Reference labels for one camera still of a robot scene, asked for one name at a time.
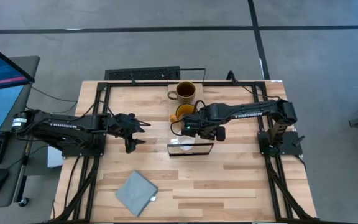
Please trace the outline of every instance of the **gray towel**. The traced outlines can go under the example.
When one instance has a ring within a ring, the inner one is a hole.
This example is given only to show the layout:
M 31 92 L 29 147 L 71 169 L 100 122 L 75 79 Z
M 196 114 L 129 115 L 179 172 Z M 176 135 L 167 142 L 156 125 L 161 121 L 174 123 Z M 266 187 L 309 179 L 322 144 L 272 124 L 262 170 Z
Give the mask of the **gray towel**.
M 134 171 L 125 184 L 118 189 L 116 197 L 137 217 L 149 204 L 150 198 L 158 192 L 158 187 Z

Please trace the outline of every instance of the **desk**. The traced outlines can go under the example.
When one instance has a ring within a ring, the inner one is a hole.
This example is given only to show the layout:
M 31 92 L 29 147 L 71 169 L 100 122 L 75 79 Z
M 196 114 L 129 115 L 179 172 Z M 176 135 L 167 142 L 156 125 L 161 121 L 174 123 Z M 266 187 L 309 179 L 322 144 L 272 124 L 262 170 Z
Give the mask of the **desk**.
M 97 84 L 83 82 L 76 116 L 81 116 L 93 104 Z M 286 98 L 282 82 L 266 81 L 265 84 L 268 95 Z M 91 222 L 275 220 L 265 161 L 259 153 L 257 142 L 257 118 L 237 119 L 227 123 L 226 140 L 215 142 L 208 156 L 169 157 L 167 90 L 167 86 L 111 89 L 109 106 L 113 113 L 135 113 L 138 119 L 150 123 L 151 127 L 145 127 L 145 133 L 135 135 L 135 138 L 147 143 L 137 146 L 132 154 L 125 153 L 122 139 L 108 136 L 104 156 L 99 164 Z M 236 105 L 254 101 L 252 95 L 239 86 L 204 86 L 203 90 L 206 104 L 216 102 Z M 78 188 L 81 160 L 74 172 L 69 199 Z M 63 211 L 74 161 L 75 158 L 68 158 L 62 167 L 55 197 L 57 214 Z M 303 164 L 293 156 L 282 156 L 282 161 L 289 191 L 307 213 L 315 216 Z M 139 218 L 133 216 L 114 195 L 133 170 L 139 170 L 159 187 L 157 200 L 150 202 Z M 284 217 L 282 195 L 279 190 L 277 192 Z M 85 203 L 86 200 L 82 200 L 80 218 L 84 217 Z
M 40 60 L 38 56 L 13 57 L 10 59 L 14 63 L 18 64 L 18 66 L 25 70 L 29 75 L 32 77 L 35 76 L 38 62 Z M 23 87 L 5 122 L 2 124 L 0 132 L 5 133 L 11 131 L 13 115 L 24 110 L 30 95 L 30 90 L 31 84 L 25 85 Z M 25 141 L 16 140 L 14 136 L 11 136 L 8 140 L 8 145 L 4 158 L 2 159 L 2 163 L 0 163 L 0 169 L 6 168 L 16 160 L 20 159 L 25 153 L 26 145 L 27 143 Z M 18 162 L 9 169 L 9 177 L 7 178 L 4 186 L 0 191 L 0 207 L 6 207 L 12 203 L 12 198 L 14 196 L 21 168 L 21 163 Z

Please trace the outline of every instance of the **butcher block table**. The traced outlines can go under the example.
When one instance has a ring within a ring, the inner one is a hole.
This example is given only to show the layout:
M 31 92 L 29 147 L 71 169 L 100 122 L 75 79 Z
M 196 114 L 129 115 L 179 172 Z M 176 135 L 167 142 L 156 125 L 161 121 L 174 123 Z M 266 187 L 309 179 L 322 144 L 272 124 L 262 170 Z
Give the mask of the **butcher block table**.
M 83 82 L 75 116 L 81 116 L 94 103 L 98 82 Z M 266 80 L 265 84 L 268 95 L 286 99 L 282 82 Z M 104 156 L 100 158 L 91 222 L 274 221 L 265 161 L 257 141 L 257 118 L 236 119 L 225 124 L 226 140 L 215 141 L 207 156 L 170 157 L 167 91 L 168 86 L 111 88 L 109 107 L 114 114 L 134 113 L 137 119 L 151 126 L 144 127 L 145 133 L 134 134 L 134 138 L 146 143 L 138 145 L 131 154 L 125 153 L 124 140 L 107 136 Z M 252 95 L 240 86 L 204 86 L 203 91 L 207 105 L 254 102 Z M 55 197 L 57 215 L 63 211 L 75 160 L 75 157 L 66 158 L 62 167 Z M 294 156 L 282 156 L 282 161 L 289 191 L 305 211 L 315 217 L 303 164 Z M 81 167 L 82 158 L 74 171 L 68 202 L 77 191 Z M 156 201 L 150 202 L 140 217 L 135 217 L 115 196 L 134 170 L 159 188 Z M 278 188 L 277 192 L 281 214 L 285 217 L 283 197 Z M 87 194 L 85 192 L 81 201 L 80 218 L 85 216 Z

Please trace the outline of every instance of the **chair wheel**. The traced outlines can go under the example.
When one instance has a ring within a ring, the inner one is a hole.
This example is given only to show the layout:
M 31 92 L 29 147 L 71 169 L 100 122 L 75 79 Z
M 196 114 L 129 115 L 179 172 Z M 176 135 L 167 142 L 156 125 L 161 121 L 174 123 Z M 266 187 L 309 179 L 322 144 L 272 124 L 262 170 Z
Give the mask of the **chair wheel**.
M 18 203 L 20 207 L 26 206 L 30 202 L 30 199 L 28 198 L 22 198 L 22 200 Z

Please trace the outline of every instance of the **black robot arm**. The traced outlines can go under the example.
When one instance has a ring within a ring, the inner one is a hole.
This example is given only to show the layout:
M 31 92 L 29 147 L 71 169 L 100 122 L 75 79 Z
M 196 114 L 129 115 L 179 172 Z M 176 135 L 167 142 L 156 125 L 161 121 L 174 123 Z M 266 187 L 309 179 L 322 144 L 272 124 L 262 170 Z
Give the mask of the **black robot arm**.
M 275 124 L 269 129 L 270 144 L 279 148 L 283 134 L 288 126 L 296 123 L 297 118 L 292 103 L 285 100 L 268 100 L 260 103 L 249 103 L 229 106 L 225 103 L 211 103 L 196 113 L 183 117 L 181 134 L 202 139 L 224 141 L 226 124 L 232 119 L 270 116 Z
M 19 138 L 32 135 L 61 150 L 62 156 L 101 156 L 107 134 L 123 138 L 126 152 L 133 152 L 137 144 L 145 142 L 132 138 L 134 133 L 144 132 L 141 126 L 150 125 L 134 114 L 76 117 L 28 110 L 15 115 L 12 132 Z

